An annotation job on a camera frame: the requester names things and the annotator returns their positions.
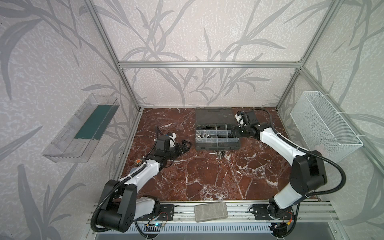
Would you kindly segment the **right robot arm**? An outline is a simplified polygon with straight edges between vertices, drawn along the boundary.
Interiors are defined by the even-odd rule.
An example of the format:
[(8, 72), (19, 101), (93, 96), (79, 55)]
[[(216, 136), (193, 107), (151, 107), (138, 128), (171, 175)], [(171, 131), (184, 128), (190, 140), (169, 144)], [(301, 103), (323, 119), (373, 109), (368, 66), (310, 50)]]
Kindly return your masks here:
[[(345, 171), (335, 162), (325, 158), (318, 151), (302, 148), (279, 133), (269, 111), (256, 108), (249, 112), (239, 111), (235, 118), (240, 137), (254, 138), (275, 150), (291, 166), (289, 183), (281, 192), (269, 200), (268, 214), (279, 219), (292, 206), (298, 206), (311, 196), (327, 195), (341, 190), (347, 181)], [(330, 164), (341, 175), (340, 183), (325, 191), (318, 188), (328, 183), (325, 163)]]

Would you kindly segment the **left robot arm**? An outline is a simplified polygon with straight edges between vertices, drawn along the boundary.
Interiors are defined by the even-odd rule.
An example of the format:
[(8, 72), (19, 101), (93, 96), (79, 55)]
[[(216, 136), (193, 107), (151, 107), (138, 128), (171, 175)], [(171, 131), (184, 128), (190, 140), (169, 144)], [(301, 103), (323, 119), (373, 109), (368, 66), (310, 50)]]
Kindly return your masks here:
[(96, 233), (116, 230), (126, 232), (131, 224), (143, 216), (157, 217), (160, 202), (152, 197), (137, 197), (137, 193), (159, 174), (169, 161), (187, 153), (192, 143), (175, 142), (176, 134), (156, 138), (149, 153), (138, 159), (139, 166), (119, 180), (109, 180), (91, 217), (91, 229)]

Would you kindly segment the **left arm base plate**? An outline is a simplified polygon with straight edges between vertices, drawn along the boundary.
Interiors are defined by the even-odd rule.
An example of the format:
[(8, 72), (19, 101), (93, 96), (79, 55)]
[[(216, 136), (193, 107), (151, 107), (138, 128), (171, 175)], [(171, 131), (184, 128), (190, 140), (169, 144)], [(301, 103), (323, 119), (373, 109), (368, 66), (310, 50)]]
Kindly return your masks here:
[(155, 206), (152, 220), (172, 221), (175, 213), (175, 205), (160, 204)]

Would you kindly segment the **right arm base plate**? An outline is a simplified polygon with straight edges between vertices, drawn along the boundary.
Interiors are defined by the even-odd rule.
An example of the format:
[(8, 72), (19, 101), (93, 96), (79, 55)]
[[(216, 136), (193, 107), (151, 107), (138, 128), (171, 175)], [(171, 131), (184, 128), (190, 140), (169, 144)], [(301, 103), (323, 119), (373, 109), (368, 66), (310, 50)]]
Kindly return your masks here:
[(253, 204), (249, 209), (250, 213), (254, 215), (257, 221), (274, 220), (268, 211), (269, 204)]

